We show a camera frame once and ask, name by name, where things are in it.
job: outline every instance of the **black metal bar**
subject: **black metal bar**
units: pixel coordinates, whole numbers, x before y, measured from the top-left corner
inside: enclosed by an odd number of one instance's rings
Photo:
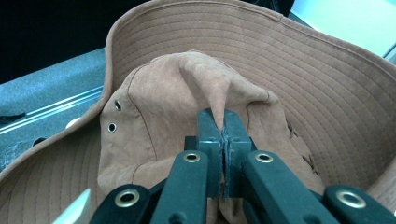
[[[338,223],[276,154],[250,152],[244,171],[272,223]]]
[[[204,152],[210,158],[207,175],[207,196],[216,198],[221,191],[220,181],[223,170],[222,140],[220,130],[216,126],[210,109],[199,112],[197,127],[196,149]]]
[[[225,154],[225,198],[241,198],[243,183],[242,163],[252,150],[252,142],[236,113],[224,112],[222,133]]]
[[[396,223],[396,217],[360,189],[350,186],[326,188],[323,203],[341,223]]]
[[[208,165],[204,152],[179,153],[150,223],[205,223]]]
[[[145,223],[149,199],[149,191],[141,186],[130,184],[113,189],[96,209],[90,223]]]

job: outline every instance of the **fabric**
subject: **fabric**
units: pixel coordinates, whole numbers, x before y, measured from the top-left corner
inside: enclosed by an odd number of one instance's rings
[[[210,57],[181,54],[191,49]],[[180,55],[192,57],[187,60],[192,62],[209,57],[213,64],[207,66],[223,71],[220,77],[229,82],[217,86],[208,80],[218,72],[200,73],[185,63],[165,66],[167,60],[183,62]],[[199,89],[207,87],[200,78],[213,88]],[[185,101],[177,91],[194,101]],[[266,94],[274,98],[268,101]],[[109,32],[99,103],[75,125],[28,150],[0,173],[0,218],[8,223],[47,223],[85,188],[92,189],[95,208],[113,184],[154,184],[147,176],[166,176],[167,169],[161,167],[169,167],[180,150],[167,150],[180,140],[161,139],[168,133],[159,128],[172,129],[165,120],[180,125],[175,119],[184,119],[187,125],[180,126],[178,134],[193,133],[191,111],[205,106],[236,110],[260,147],[275,151],[310,188],[320,191],[338,183],[359,187],[393,212],[395,100],[395,66],[265,8],[234,0],[148,2],[127,12]],[[176,108],[188,113],[178,111],[179,117],[172,117]],[[158,117],[160,112],[166,119]],[[221,128],[220,112],[216,118]],[[131,125],[123,123],[133,120]],[[114,133],[108,132],[109,122],[117,124]],[[298,137],[290,138],[288,127]],[[262,137],[268,134],[271,138]],[[128,147],[144,149],[137,154],[140,159],[131,157]],[[119,153],[126,153],[125,158]],[[122,159],[131,160],[129,166],[113,163],[125,164]],[[209,216],[243,221],[238,202],[208,203],[209,210],[215,208]]]

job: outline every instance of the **hat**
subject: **hat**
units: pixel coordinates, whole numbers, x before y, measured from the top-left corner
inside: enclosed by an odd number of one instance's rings
[[[237,112],[308,188],[352,185],[394,211],[395,101],[394,65],[280,14],[234,0],[151,1],[111,28],[99,102],[0,173],[0,218],[51,222],[86,188],[93,213],[119,185],[151,187],[207,107],[219,129],[224,109]],[[209,203],[209,217],[243,221],[238,202]]]

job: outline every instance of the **suede hat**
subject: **suede hat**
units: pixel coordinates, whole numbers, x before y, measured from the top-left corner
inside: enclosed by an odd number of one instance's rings
[[[152,187],[207,107],[220,130],[237,112],[308,188],[352,185],[394,212],[395,101],[394,65],[273,11],[151,1],[111,28],[99,102],[0,173],[0,218],[48,223],[84,189],[93,213],[119,185]],[[238,200],[208,203],[208,222],[245,221]]]

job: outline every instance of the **gray surface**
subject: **gray surface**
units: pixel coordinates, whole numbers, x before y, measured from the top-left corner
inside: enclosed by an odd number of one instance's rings
[[[105,51],[98,49],[0,85],[0,116],[29,113],[103,85]],[[0,171],[40,137],[51,137],[81,117],[99,98],[0,133]]]

